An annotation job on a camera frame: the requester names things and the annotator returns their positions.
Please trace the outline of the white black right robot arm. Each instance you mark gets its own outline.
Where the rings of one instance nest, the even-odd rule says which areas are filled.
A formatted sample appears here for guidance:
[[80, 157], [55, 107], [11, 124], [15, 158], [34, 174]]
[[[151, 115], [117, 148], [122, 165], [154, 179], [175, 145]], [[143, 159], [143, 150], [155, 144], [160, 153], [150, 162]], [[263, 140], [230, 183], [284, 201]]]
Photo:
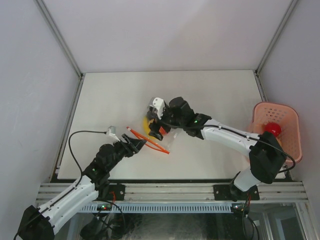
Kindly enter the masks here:
[[233, 201], [242, 199], [257, 184], [272, 184], [287, 159], [272, 133], [249, 133], [226, 126], [209, 115], [194, 112], [182, 97], [169, 103], [159, 97], [152, 98], [146, 117], [150, 121], [149, 135], [159, 141], [165, 134], [183, 130], [191, 137], [218, 142], [246, 156], [249, 167], [238, 172], [228, 185], [227, 196]]

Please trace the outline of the red fake apple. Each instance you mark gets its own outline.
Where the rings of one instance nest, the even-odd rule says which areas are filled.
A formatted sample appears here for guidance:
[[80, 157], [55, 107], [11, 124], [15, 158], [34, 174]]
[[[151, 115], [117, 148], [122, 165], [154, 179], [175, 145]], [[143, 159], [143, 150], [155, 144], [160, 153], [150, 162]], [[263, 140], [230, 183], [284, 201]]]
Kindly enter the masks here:
[[275, 137], [278, 137], [282, 132], [282, 128], [279, 124], [275, 122], [268, 122], [264, 126], [264, 131], [273, 134]]

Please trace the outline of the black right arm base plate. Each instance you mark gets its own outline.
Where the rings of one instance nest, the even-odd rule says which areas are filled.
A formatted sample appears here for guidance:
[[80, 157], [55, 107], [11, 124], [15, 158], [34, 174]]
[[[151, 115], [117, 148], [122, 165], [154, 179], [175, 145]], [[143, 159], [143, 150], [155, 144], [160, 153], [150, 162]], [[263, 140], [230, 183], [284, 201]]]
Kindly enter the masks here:
[[230, 184], [215, 184], [213, 185], [214, 199], [216, 201], [245, 201], [248, 197], [251, 200], [260, 200], [258, 187], [255, 185], [247, 191], [241, 191]]

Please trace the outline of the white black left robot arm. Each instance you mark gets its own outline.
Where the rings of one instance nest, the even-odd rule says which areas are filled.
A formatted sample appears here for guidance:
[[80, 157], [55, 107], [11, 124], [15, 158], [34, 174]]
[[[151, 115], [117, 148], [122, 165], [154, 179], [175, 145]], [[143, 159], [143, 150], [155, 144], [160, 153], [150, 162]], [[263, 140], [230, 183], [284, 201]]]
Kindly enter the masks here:
[[38, 207], [27, 207], [16, 236], [23, 240], [53, 240], [79, 210], [94, 200], [106, 199], [111, 170], [122, 159], [139, 153], [147, 142], [126, 134], [122, 138], [102, 145], [80, 177], [59, 195]]

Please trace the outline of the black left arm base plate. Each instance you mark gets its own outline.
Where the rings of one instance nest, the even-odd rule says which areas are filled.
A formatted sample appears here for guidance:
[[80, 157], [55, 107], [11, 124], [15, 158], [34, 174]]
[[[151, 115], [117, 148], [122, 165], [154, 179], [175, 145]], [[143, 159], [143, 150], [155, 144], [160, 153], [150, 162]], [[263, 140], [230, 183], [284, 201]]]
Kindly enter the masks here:
[[101, 201], [123, 201], [125, 199], [126, 186], [124, 184], [109, 184], [99, 193], [98, 199]]

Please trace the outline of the orange fake peach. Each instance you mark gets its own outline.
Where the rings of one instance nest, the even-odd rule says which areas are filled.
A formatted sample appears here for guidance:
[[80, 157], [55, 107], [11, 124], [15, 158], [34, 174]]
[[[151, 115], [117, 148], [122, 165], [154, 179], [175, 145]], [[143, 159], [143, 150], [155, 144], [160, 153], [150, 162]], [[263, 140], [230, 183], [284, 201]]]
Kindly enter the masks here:
[[282, 147], [282, 142], [281, 142], [280, 138], [276, 136], [275, 139], [277, 140], [278, 144]]

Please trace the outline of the yellow fake banana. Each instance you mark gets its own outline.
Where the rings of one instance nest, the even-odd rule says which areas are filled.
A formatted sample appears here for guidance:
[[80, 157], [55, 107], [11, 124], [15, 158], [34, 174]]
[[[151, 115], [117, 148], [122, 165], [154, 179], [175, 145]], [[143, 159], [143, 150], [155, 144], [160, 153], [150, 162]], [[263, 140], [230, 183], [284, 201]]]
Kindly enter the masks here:
[[154, 136], [151, 136], [150, 135], [150, 132], [151, 132], [151, 129], [149, 128], [149, 125], [150, 123], [153, 122], [153, 119], [152, 120], [149, 120], [146, 116], [143, 117], [143, 120], [142, 120], [142, 128], [145, 132], [145, 135], [152, 139], [152, 140], [156, 140], [156, 138]]

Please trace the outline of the clear zip top bag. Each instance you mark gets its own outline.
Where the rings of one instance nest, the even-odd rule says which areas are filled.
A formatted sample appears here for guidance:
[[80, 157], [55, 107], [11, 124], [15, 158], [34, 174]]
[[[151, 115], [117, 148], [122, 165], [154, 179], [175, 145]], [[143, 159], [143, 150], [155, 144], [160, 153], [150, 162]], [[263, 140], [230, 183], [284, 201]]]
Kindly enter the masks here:
[[164, 130], [166, 131], [166, 135], [163, 135], [163, 140], [159, 141], [157, 139], [150, 139], [146, 136], [143, 130], [144, 116], [146, 116], [146, 114], [143, 116], [140, 116], [138, 120], [135, 120], [132, 123], [128, 124], [126, 127], [127, 130], [136, 138], [146, 140], [147, 142], [145, 145], [150, 149], [153, 149], [155, 151], [162, 152], [168, 155], [171, 152], [171, 146], [173, 145], [174, 140], [181, 133], [181, 130], [162, 126], [162, 128], [164, 128]]

